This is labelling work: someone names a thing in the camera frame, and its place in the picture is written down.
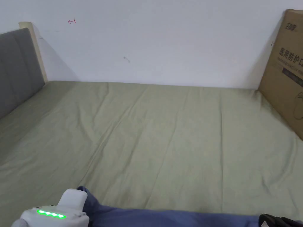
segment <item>black object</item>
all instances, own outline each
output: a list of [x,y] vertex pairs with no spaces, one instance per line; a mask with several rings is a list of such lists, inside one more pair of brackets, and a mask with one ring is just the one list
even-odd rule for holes
[[286,217],[275,217],[270,214],[259,216],[259,227],[303,227],[302,224]]

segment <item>bed post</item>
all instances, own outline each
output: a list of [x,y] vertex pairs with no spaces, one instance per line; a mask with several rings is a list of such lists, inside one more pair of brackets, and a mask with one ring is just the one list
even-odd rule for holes
[[32,37],[32,40],[33,40],[33,43],[34,43],[34,48],[35,48],[36,55],[37,55],[37,58],[38,58],[38,62],[39,62],[40,68],[41,68],[42,76],[43,76],[44,82],[46,83],[48,80],[47,80],[44,64],[43,64],[43,61],[42,61],[40,49],[39,49],[39,46],[38,46],[38,42],[37,42],[37,39],[36,39],[34,26],[31,22],[23,22],[22,21],[22,22],[19,22],[19,27],[20,28],[28,28],[29,32],[31,33],[31,37]]

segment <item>bed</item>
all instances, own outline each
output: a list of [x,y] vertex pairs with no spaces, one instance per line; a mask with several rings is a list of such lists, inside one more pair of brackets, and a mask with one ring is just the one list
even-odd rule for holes
[[79,185],[120,208],[302,219],[302,141],[258,91],[45,83],[33,53],[28,29],[0,36],[3,226]]

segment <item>mark on wall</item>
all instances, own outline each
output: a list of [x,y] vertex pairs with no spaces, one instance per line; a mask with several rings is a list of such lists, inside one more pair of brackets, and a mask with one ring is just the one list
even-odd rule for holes
[[131,62],[127,57],[123,57],[123,59],[126,59],[128,61],[128,63]]
[[68,20],[68,23],[69,23],[69,24],[71,24],[71,22],[75,22],[75,23],[76,23],[75,18],[74,18],[74,20],[73,20],[73,21]]

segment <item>brown cardboard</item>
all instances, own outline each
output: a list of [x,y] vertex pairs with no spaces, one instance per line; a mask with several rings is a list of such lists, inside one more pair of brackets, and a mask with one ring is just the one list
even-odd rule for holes
[[303,139],[303,10],[286,10],[259,91]]

